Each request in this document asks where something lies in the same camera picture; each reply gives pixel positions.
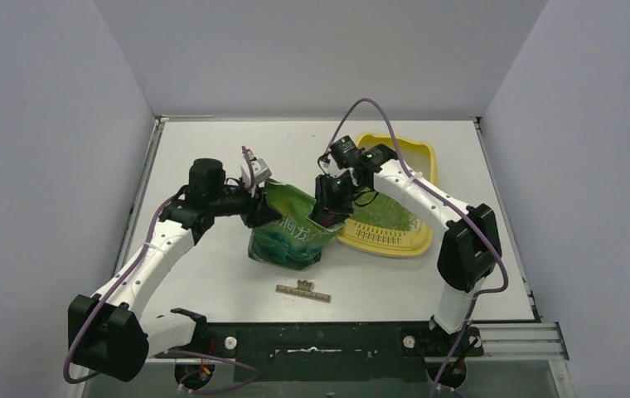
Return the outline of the green cat litter bag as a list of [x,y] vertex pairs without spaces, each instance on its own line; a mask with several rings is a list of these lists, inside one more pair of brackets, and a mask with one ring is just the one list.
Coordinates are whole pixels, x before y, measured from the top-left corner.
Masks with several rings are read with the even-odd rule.
[[269,179],[264,185],[267,200],[281,218],[251,231],[248,256],[252,260],[288,269],[302,270],[320,261],[322,248],[345,226],[324,228],[311,221],[314,197],[299,188]]

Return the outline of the yellow litter box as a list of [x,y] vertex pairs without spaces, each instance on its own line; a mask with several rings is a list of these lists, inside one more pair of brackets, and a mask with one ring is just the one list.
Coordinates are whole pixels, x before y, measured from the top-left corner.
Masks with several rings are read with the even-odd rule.
[[[398,143],[404,160],[415,172],[421,172],[427,180],[436,184],[438,170],[436,155],[428,143],[411,138],[399,138]],[[390,257],[415,257],[422,255],[432,244],[434,233],[417,217],[417,227],[413,231],[394,231],[370,226],[351,218],[337,239],[351,248],[374,255]]]

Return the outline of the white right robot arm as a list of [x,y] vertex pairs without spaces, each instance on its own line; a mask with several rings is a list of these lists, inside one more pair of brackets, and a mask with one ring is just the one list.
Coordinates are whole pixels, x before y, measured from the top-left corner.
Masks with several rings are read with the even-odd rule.
[[331,227],[348,219],[362,193],[397,202],[441,240],[437,270],[444,281],[429,332],[432,348],[449,354],[458,348],[473,300],[502,257],[496,215],[486,204],[471,206],[451,197],[415,171],[398,145],[358,148],[350,137],[331,142],[317,159],[316,203],[310,220]]

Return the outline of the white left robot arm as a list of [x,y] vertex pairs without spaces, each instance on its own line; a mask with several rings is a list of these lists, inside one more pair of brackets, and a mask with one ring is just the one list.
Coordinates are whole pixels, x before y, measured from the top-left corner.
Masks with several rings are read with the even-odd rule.
[[80,384],[99,374],[131,381],[145,361],[179,347],[189,356],[209,344],[204,316],[174,308],[144,320],[150,298],[174,265],[212,228],[216,218],[239,216],[250,229],[280,219],[268,204],[265,160],[245,155],[242,175],[230,185],[221,161],[199,158],[188,182],[154,212],[140,249],[92,295],[77,295],[68,307],[69,348],[63,377]]

